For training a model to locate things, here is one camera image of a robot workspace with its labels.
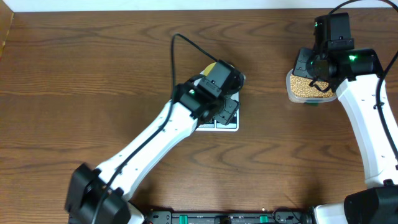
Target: white wall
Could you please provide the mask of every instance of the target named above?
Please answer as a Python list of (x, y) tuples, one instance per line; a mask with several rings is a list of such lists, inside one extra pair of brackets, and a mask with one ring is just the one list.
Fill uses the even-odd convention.
[[(3, 0), (14, 12), (333, 8), (346, 0)], [(348, 7), (389, 7), (380, 1)]]

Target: brown tabletop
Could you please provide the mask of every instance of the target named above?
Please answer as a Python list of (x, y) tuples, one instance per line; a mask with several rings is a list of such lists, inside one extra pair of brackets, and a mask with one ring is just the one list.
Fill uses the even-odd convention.
[[(392, 9), (350, 9), (356, 47), (383, 67), (398, 49)], [(307, 208), (365, 189), (349, 119), (335, 100), (289, 101), (285, 78), (314, 43), (322, 9), (17, 13), (0, 62), (0, 222), (66, 223), (70, 176), (132, 141), (170, 95), (170, 37), (181, 32), (247, 76), (236, 133), (193, 133), (133, 202), (176, 211)], [(176, 45), (177, 81), (211, 60)], [(387, 77), (398, 116), (398, 65)]]

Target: plastic container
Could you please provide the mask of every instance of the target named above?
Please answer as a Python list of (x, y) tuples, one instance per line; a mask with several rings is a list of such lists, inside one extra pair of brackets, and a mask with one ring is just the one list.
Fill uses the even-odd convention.
[(286, 89), (287, 89), (287, 94), (289, 96), (289, 99), (293, 103), (326, 103), (326, 102), (331, 102), (337, 98), (337, 95), (334, 95), (332, 97), (328, 98), (305, 98), (305, 97), (299, 97), (295, 95), (292, 91), (292, 86), (290, 85), (290, 75), (293, 73), (293, 69), (287, 74), (286, 76)]

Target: container of grains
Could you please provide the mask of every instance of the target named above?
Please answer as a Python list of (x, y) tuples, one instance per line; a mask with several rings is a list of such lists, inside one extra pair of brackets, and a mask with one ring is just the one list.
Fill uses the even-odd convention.
[[(292, 74), (293, 69), (286, 76), (286, 89), (291, 102), (294, 103), (326, 103), (337, 98), (331, 90), (326, 93), (310, 87), (311, 79), (298, 77)], [(325, 89), (327, 82), (316, 82), (320, 88)]]

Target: green light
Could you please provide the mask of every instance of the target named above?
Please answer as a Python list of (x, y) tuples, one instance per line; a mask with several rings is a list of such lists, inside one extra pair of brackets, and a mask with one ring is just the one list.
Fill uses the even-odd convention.
[(349, 55), (348, 57), (349, 57), (349, 59), (352, 60), (352, 61), (356, 59), (356, 56), (354, 56), (354, 55)]

